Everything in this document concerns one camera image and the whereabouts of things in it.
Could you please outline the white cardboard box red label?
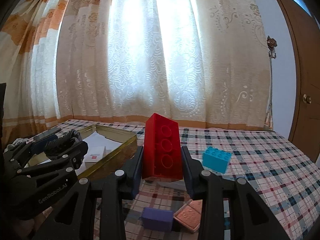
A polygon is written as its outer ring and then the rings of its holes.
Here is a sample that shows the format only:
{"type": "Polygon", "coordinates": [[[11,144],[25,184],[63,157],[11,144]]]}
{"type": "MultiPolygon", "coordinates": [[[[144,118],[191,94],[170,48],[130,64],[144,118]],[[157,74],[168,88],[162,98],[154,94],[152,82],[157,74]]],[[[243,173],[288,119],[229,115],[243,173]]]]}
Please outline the white cardboard box red label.
{"type": "Polygon", "coordinates": [[[89,168],[106,156],[105,146],[90,147],[84,156],[85,167],[89,168]]]}

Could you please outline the red toy building block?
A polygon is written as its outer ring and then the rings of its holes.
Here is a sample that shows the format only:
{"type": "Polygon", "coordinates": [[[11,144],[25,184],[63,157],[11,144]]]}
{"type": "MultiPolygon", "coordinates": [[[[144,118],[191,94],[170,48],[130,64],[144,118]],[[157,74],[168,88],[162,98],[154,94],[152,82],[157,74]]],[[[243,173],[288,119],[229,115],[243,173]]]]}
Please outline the red toy building block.
{"type": "Polygon", "coordinates": [[[178,123],[157,113],[145,123],[142,178],[167,182],[183,178],[178,123]]]}

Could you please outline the grey knitted cloth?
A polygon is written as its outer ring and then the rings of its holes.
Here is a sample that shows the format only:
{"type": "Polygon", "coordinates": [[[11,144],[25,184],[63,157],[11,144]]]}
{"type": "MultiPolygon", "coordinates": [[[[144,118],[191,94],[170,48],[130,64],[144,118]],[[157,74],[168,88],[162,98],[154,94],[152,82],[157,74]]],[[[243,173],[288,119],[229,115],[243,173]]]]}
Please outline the grey knitted cloth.
{"type": "Polygon", "coordinates": [[[24,143],[24,142],[27,142],[28,141],[28,138],[25,139],[25,138],[17,138],[13,143],[11,144],[8,144],[7,147],[5,148],[4,152],[7,152],[11,149],[13,149],[15,146],[21,144],[21,143],[24,143]]]}

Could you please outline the white paper tray liner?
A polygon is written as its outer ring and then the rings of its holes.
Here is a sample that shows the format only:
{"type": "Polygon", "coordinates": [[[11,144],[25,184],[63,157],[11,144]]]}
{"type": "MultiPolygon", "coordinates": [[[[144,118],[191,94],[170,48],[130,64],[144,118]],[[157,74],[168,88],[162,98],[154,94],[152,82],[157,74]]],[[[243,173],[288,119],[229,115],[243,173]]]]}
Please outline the white paper tray liner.
{"type": "Polygon", "coordinates": [[[82,141],[87,144],[88,150],[79,161],[72,161],[75,163],[74,169],[77,176],[86,172],[90,167],[97,164],[104,157],[110,155],[112,151],[121,146],[121,143],[107,139],[96,131],[86,138],[83,138],[79,132],[71,130],[63,137],[47,142],[44,149],[42,149],[39,154],[35,154],[28,161],[28,166],[32,167],[61,159],[67,154],[67,150],[70,150],[72,146],[82,141]]]}

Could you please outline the black smartphone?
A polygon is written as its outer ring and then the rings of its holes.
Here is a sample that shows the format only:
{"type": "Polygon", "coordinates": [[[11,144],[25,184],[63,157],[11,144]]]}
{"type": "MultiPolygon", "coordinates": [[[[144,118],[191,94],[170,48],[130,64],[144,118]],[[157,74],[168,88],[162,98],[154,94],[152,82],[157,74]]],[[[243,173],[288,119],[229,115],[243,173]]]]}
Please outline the black smartphone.
{"type": "Polygon", "coordinates": [[[46,131],[44,131],[44,132],[42,132],[42,133],[34,136],[33,139],[34,139],[35,141],[38,141],[38,140],[41,140],[41,139],[43,139],[43,138],[45,138],[45,137],[54,135],[54,134],[56,134],[56,133],[58,133],[58,132],[60,132],[60,131],[61,131],[61,128],[59,128],[59,127],[53,127],[53,128],[51,128],[51,129],[48,129],[48,130],[46,130],[46,131]]]}

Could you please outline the gold metal tin tray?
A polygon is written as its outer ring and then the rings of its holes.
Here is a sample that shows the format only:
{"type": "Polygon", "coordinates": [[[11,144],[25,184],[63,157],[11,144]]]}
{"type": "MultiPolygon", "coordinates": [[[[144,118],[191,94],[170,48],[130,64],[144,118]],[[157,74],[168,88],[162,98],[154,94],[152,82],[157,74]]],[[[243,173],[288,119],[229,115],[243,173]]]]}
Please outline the gold metal tin tray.
{"type": "Polygon", "coordinates": [[[105,178],[112,172],[120,169],[125,161],[135,155],[135,151],[137,150],[137,136],[130,131],[95,124],[84,127],[77,132],[79,132],[83,138],[86,138],[94,131],[105,136],[107,139],[121,143],[121,146],[97,164],[90,167],[86,172],[77,176],[78,179],[87,178],[93,181],[105,178]]]}

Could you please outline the plaid tablecloth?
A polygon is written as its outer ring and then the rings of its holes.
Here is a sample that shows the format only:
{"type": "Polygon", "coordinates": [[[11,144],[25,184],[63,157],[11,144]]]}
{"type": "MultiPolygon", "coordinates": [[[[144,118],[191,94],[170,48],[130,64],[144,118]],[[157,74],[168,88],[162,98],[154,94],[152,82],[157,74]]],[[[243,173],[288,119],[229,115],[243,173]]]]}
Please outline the plaid tablecloth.
{"type": "MultiPolygon", "coordinates": [[[[303,239],[319,217],[319,168],[302,151],[276,132],[217,128],[180,128],[180,141],[194,159],[209,147],[230,152],[225,179],[246,178],[269,206],[291,239],[303,239]]],[[[189,200],[185,191],[143,181],[133,201],[125,201],[127,239],[197,239],[175,223],[171,232],[145,229],[145,207],[177,211],[189,200]]]]}

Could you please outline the copper embossed flat box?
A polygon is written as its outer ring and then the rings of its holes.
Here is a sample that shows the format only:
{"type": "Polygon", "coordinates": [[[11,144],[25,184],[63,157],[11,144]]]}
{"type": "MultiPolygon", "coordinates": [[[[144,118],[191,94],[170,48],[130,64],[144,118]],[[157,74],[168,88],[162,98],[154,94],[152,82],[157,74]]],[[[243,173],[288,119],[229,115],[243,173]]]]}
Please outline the copper embossed flat box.
{"type": "Polygon", "coordinates": [[[174,213],[174,219],[195,233],[200,227],[202,200],[190,199],[178,211],[174,213]]]}

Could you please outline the blue toy building block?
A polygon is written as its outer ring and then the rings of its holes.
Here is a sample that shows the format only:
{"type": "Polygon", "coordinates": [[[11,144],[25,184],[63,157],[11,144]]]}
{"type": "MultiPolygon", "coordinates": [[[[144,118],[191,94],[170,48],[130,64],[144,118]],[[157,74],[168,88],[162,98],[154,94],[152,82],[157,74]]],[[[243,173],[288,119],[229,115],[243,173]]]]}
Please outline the blue toy building block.
{"type": "Polygon", "coordinates": [[[232,154],[209,146],[202,155],[202,165],[219,173],[225,173],[232,154]]]}

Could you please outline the purple rectangular block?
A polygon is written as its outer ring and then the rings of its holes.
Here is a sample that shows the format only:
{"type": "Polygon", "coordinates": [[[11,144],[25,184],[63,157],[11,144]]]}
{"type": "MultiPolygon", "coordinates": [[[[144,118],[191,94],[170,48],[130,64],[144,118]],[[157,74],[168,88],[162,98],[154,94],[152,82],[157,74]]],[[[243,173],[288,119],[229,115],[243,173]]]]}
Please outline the purple rectangular block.
{"type": "Polygon", "coordinates": [[[143,209],[141,220],[145,229],[161,232],[170,232],[172,229],[174,212],[151,207],[143,209]]]}

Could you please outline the brown wooden door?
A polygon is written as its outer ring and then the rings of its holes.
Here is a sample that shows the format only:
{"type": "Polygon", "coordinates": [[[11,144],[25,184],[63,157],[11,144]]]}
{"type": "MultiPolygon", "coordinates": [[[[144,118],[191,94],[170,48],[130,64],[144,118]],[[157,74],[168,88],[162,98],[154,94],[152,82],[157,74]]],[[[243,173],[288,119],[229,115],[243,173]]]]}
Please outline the brown wooden door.
{"type": "Polygon", "coordinates": [[[291,141],[312,161],[319,156],[319,28],[294,0],[277,0],[287,23],[296,64],[296,103],[291,141]],[[305,104],[303,95],[311,96],[305,104]]]}

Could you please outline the brass door knob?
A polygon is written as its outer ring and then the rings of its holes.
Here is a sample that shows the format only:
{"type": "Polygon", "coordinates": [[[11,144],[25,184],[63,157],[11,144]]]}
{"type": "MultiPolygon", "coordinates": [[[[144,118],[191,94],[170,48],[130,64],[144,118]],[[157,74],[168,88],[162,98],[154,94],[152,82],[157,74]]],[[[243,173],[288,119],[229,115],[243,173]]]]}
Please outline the brass door knob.
{"type": "Polygon", "coordinates": [[[304,94],[303,95],[303,102],[305,103],[305,104],[311,104],[312,103],[312,98],[311,98],[311,96],[309,96],[309,95],[307,95],[307,94],[304,94]]]}

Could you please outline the beige lace curtain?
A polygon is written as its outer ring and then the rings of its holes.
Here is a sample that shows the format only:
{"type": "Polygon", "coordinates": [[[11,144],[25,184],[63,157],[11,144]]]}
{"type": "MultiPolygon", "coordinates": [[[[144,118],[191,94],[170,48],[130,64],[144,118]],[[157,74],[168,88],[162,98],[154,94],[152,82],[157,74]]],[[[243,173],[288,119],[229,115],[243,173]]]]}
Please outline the beige lace curtain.
{"type": "Polygon", "coordinates": [[[1,29],[3,145],[68,119],[270,126],[255,0],[21,0],[1,29]]]}

